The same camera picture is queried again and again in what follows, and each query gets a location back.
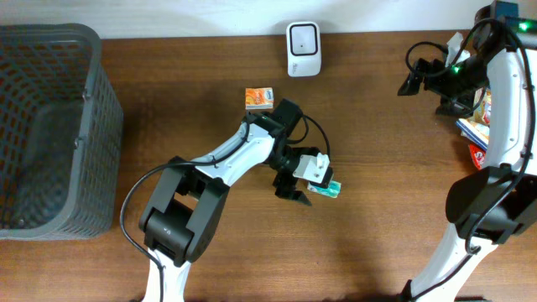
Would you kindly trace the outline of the teal tissue pack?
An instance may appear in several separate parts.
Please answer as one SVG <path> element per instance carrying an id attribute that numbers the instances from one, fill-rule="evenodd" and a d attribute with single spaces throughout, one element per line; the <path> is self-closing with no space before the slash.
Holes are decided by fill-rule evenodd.
<path id="1" fill-rule="evenodd" d="M 320 186 L 313 185 L 309 182 L 307 189 L 316 194 L 336 199 L 341 192 L 341 183 L 331 180 L 327 188 L 321 188 Z"/>

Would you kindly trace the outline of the yellow wet wipes pack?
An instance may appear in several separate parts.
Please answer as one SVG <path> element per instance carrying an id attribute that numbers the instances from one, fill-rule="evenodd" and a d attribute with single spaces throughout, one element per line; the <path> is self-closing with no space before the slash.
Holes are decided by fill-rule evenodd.
<path id="1" fill-rule="evenodd" d="M 470 139 L 479 148 L 486 151 L 489 144 L 490 116 L 492 93 L 489 88 L 481 88 L 475 92 L 473 107 L 469 117 L 456 121 L 461 135 Z"/>

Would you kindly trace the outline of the orange tissue pack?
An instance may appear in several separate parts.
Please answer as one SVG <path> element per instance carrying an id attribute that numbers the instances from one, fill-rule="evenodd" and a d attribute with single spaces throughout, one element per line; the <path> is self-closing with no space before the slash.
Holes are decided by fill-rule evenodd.
<path id="1" fill-rule="evenodd" d="M 272 87 L 245 89 L 245 108 L 247 110 L 272 109 L 273 107 L 274 90 Z"/>

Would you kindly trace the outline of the red snack bag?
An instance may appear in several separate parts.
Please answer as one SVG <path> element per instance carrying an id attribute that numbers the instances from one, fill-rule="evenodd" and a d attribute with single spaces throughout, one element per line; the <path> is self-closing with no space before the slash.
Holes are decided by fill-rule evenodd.
<path id="1" fill-rule="evenodd" d="M 482 169 L 484 165 L 485 157 L 486 157 L 486 152 L 473 143 L 469 144 L 468 148 L 469 148 L 472 163 L 478 170 Z"/>

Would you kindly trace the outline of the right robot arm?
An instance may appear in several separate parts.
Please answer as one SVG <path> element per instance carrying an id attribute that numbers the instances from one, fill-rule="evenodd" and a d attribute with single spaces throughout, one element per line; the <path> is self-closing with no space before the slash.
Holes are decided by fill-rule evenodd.
<path id="1" fill-rule="evenodd" d="M 443 60 L 417 60 L 399 88 L 441 98 L 446 115 L 472 114 L 459 100 L 492 93 L 490 139 L 483 167 L 455 182 L 446 197 L 448 227 L 424 270 L 399 301 L 454 301 L 477 265 L 536 221 L 536 22 L 516 3 L 479 9 L 465 39 L 441 47 Z"/>

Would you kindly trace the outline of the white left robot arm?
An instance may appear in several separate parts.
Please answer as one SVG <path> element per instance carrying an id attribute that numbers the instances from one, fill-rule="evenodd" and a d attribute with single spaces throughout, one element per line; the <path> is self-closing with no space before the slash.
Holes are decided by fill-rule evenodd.
<path id="1" fill-rule="evenodd" d="M 299 180 L 321 189 L 333 179 L 331 155 L 290 139 L 307 116 L 283 99 L 271 112 L 247 114 L 225 143 L 197 159 L 172 158 L 155 171 L 159 181 L 138 226 L 151 261 L 146 301 L 181 301 L 190 266 L 216 233 L 231 187 L 250 169 L 266 164 L 276 173 L 280 199 L 309 205 Z"/>

